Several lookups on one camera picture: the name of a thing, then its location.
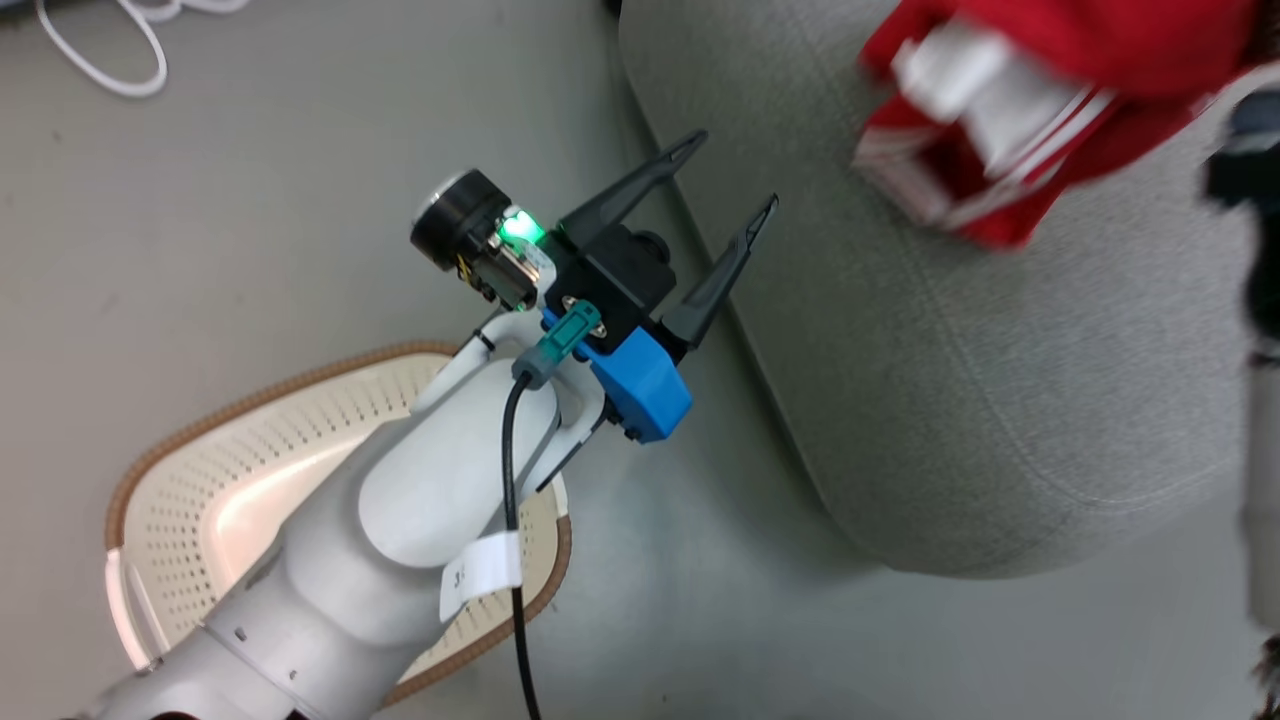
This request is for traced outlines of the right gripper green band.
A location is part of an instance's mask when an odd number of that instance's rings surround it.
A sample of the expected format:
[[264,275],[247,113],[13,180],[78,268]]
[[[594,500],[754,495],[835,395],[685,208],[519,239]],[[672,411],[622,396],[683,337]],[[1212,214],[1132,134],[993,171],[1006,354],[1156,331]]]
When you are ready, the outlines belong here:
[[1206,163],[1204,192],[1226,208],[1279,209],[1279,91],[1256,90],[1231,110]]

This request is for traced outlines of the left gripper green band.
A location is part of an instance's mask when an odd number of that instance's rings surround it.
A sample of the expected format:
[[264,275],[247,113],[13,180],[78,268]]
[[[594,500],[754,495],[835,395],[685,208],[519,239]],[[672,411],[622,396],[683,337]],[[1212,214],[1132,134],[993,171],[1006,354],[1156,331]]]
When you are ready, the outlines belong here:
[[[558,222],[557,231],[575,247],[584,247],[618,225],[655,187],[672,181],[708,136],[705,129],[685,135],[573,209]],[[780,196],[772,193],[730,240],[708,274],[663,315],[660,327],[678,350],[701,345],[778,206]],[[488,302],[512,311],[541,305],[557,279],[547,238],[534,217],[480,170],[460,173],[436,187],[410,231],[410,242],[425,258],[457,274]]]

